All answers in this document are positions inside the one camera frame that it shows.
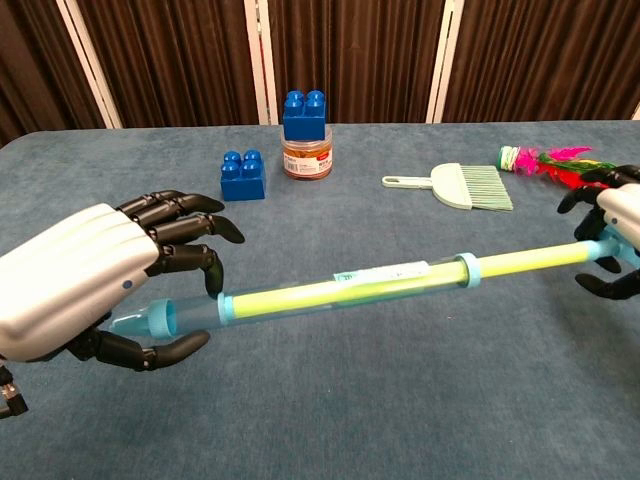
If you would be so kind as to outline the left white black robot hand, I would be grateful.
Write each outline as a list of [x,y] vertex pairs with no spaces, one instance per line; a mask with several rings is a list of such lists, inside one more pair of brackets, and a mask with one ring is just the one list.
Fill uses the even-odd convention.
[[82,361],[152,371],[198,351],[210,339],[205,331],[143,347],[100,326],[154,276],[200,270],[206,292],[220,293],[221,260],[198,240],[219,235],[244,242],[241,231],[221,216],[223,208],[216,199],[176,190],[117,207],[99,203],[2,255],[1,360],[44,362],[68,350]]

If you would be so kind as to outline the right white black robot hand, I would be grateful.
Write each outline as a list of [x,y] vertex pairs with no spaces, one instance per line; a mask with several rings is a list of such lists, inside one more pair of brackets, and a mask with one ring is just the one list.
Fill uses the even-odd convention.
[[[639,167],[600,167],[580,175],[584,183],[567,193],[557,207],[564,214],[585,202],[591,210],[574,230],[579,240],[597,240],[607,228],[615,230],[639,255]],[[576,282],[590,293],[610,300],[626,300],[639,294],[639,271],[634,270],[612,282],[580,273]]]

